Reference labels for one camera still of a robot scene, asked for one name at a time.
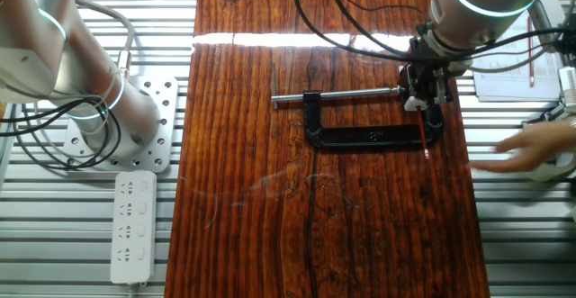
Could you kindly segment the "bare person hand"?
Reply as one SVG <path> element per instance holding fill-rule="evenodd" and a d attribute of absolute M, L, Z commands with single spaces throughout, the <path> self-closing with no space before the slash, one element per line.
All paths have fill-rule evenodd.
<path fill-rule="evenodd" d="M 539 122 L 500 141 L 495 151 L 519 149 L 512 158 L 501 161 L 477 161 L 470 168 L 493 173 L 519 173 L 536 169 L 557 153 L 575 149 L 575 121 Z"/>

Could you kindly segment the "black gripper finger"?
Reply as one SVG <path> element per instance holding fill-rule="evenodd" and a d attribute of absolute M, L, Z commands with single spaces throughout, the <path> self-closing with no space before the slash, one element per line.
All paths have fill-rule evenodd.
<path fill-rule="evenodd" d="M 434 103 L 451 103 L 453 101 L 453 95 L 450 87 L 450 76 L 442 68 L 435 70 L 433 76 L 436 81 Z"/>
<path fill-rule="evenodd" d="M 419 82 L 419 75 L 413 64 L 406 66 L 406 79 L 407 91 L 409 96 L 414 96 L 416 99 L 427 101 L 427 93 L 425 86 Z"/>

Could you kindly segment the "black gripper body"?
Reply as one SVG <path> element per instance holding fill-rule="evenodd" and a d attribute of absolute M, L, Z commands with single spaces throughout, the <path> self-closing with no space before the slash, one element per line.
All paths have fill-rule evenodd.
<path fill-rule="evenodd" d="M 443 72 L 444 74 L 454 74 L 455 68 L 450 62 L 444 61 L 428 43 L 420 36 L 413 37 L 409 42 L 409 54 L 413 57 L 423 58 L 423 62 L 409 64 L 410 74 L 434 74 Z"/>

